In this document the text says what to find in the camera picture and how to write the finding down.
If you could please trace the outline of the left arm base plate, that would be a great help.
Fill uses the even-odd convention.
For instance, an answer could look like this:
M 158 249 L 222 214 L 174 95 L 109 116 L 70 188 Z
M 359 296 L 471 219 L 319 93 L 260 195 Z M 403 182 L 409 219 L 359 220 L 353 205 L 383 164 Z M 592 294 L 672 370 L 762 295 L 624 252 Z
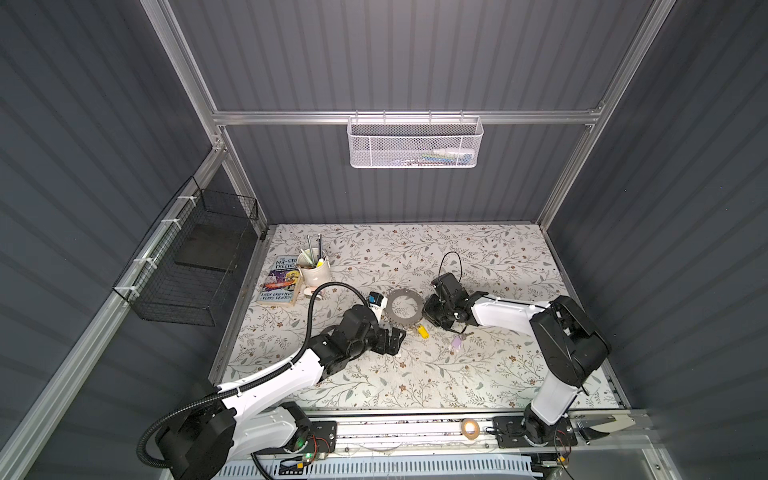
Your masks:
M 310 421 L 300 424 L 284 446 L 289 453 L 330 454 L 336 449 L 338 423 L 335 421 Z

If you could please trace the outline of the purple capped key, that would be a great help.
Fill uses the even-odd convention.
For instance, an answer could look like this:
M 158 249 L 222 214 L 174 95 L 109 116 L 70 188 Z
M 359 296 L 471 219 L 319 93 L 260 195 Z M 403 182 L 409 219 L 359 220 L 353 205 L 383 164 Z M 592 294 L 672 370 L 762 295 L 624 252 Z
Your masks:
M 451 342 L 451 349 L 453 351 L 459 351 L 464 343 L 464 336 L 463 335 L 456 335 L 452 342 Z

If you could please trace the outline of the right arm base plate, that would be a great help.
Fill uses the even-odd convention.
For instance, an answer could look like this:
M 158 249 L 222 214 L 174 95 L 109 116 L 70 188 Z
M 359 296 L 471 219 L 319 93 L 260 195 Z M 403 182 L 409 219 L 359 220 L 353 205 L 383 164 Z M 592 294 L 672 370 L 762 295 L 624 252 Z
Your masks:
M 561 417 L 554 425 L 524 415 L 496 416 L 485 431 L 496 439 L 501 448 L 574 447 L 578 444 L 576 432 L 567 416 Z

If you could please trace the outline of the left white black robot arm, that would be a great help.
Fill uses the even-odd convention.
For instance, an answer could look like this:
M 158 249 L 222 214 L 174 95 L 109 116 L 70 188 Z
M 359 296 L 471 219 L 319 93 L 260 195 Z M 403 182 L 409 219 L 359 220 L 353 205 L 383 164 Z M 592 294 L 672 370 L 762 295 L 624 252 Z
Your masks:
M 366 352 L 397 355 L 405 335 L 400 328 L 381 327 L 370 308 L 351 307 L 339 324 L 310 338 L 297 360 L 221 384 L 205 405 L 169 420 L 156 437 L 163 467 L 175 479 L 211 479 L 237 457 L 302 450 L 312 422 L 288 398 L 342 371 Z

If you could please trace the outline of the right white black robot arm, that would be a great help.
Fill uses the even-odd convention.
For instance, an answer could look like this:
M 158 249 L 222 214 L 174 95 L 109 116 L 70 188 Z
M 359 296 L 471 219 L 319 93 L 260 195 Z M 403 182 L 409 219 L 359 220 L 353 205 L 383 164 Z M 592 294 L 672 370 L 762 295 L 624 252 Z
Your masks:
M 434 293 L 422 308 L 434 326 L 454 332 L 453 325 L 496 327 L 532 337 L 548 373 L 520 423 L 522 436 L 533 446 L 553 442 L 557 425 L 566 417 L 588 377 L 611 352 L 610 343 L 579 304 L 560 295 L 543 304 L 504 299 L 487 292 L 470 294 L 452 273 L 431 282 Z

